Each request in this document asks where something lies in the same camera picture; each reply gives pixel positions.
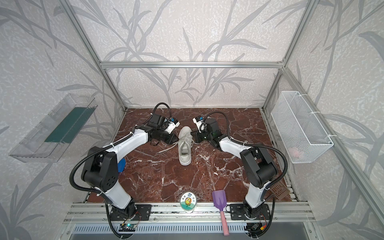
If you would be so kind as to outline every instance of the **green mat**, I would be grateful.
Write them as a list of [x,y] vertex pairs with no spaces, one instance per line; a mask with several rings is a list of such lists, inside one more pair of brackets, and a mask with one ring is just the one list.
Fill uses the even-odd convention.
[[71,143],[95,111],[94,108],[74,108],[45,139],[45,142]]

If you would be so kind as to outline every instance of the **clear plastic shelf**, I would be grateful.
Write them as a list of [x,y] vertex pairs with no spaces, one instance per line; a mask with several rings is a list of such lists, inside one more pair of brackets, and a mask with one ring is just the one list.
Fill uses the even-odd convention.
[[57,162],[96,107],[94,98],[66,95],[9,155],[22,162]]

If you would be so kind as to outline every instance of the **white sneaker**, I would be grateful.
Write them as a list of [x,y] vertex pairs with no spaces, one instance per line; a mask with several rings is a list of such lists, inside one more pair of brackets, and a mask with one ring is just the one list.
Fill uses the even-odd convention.
[[179,133],[179,161],[181,165],[189,165],[192,161],[191,145],[193,142],[191,128],[184,126]]

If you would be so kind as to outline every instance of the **brown marble tabletop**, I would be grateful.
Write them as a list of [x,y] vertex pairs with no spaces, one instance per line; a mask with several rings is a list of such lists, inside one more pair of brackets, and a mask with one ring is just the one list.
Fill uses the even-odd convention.
[[[193,131],[197,129],[192,121],[194,117],[205,116],[212,111],[222,111],[229,118],[232,137],[240,141],[272,146],[258,108],[172,108],[171,110],[172,117],[180,122],[180,126],[174,130],[177,135],[183,126],[189,126]],[[147,120],[151,112],[152,109],[128,109],[116,140],[128,135],[135,124]],[[169,115],[166,108],[158,109],[156,112],[159,114],[162,112],[162,115],[167,117]],[[227,132],[224,116],[217,113],[210,117],[216,118],[222,133]],[[127,163],[124,171],[119,174],[119,182],[136,202],[178,202],[179,197],[186,191],[193,192],[200,202],[212,202],[212,191],[220,189],[225,189],[228,202],[243,201],[248,192],[249,181],[241,159],[214,149],[208,142],[202,142],[192,145],[192,162],[188,166],[182,166],[177,146],[156,154],[169,147],[162,142],[157,146],[151,146],[148,142],[125,156]],[[271,154],[278,165],[275,154]],[[88,198],[88,202],[102,201],[103,199],[94,193]],[[290,202],[290,196],[286,196],[282,201]]]

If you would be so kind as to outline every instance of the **pink object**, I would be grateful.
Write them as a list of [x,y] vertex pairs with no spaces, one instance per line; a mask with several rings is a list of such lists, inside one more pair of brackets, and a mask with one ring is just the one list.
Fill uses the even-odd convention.
[[225,196],[224,190],[217,190],[212,192],[212,197],[214,199],[214,205],[220,210],[221,223],[223,224],[224,236],[229,236],[229,229],[227,225],[227,220],[224,216],[223,209],[227,206],[227,197]]
[[224,236],[229,236],[229,229],[227,225],[227,220],[225,219],[225,216],[224,216],[224,212],[221,211],[220,215],[221,215],[221,223],[223,224]]

